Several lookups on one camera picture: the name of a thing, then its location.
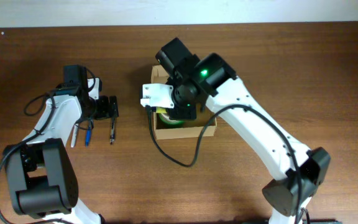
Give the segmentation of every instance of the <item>yellow object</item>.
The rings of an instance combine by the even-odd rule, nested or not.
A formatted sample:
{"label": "yellow object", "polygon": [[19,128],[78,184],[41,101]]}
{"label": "yellow object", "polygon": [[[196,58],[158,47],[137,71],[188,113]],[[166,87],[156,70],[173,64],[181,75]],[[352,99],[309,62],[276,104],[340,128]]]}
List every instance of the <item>yellow object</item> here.
{"label": "yellow object", "polygon": [[165,109],[165,108],[157,108],[156,110],[155,110],[155,112],[156,113],[167,113],[167,110]]}

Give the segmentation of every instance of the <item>wood grain surface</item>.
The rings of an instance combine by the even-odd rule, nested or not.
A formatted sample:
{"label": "wood grain surface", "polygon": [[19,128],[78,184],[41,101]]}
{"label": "wood grain surface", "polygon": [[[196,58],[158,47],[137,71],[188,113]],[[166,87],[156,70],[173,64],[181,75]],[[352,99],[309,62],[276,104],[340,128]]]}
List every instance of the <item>wood grain surface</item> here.
{"label": "wood grain surface", "polygon": [[[62,82],[64,65],[78,63],[119,103],[115,145],[105,120],[96,122],[90,147],[82,131],[67,148],[80,198],[92,211],[134,223],[268,218],[261,190],[272,178],[222,119],[194,168],[177,166],[153,145],[139,88],[150,81],[154,55],[174,37],[200,58],[219,53],[289,133],[330,153],[325,183],[308,205],[312,219],[358,223],[358,22],[0,29],[0,158],[39,119],[25,116],[24,105]],[[159,143],[189,162],[196,139]],[[5,174],[0,204],[9,220],[31,221],[13,212]]]}

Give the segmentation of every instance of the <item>cardboard box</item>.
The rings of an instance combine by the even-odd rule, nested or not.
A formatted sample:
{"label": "cardboard box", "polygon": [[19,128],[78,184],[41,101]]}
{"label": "cardboard box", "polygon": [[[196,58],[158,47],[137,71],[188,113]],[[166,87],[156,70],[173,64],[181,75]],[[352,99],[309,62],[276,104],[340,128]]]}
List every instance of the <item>cardboard box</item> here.
{"label": "cardboard box", "polygon": [[[153,66],[151,83],[167,82],[169,75],[161,65]],[[162,121],[157,118],[157,114],[153,113],[153,130],[156,139],[176,139],[176,138],[193,138],[198,137],[204,125],[213,115],[209,109],[205,108],[204,112],[200,112],[200,105],[197,105],[197,119],[194,121],[185,121],[180,128],[168,128]],[[208,126],[203,136],[214,136],[217,128],[216,119],[212,125]]]}

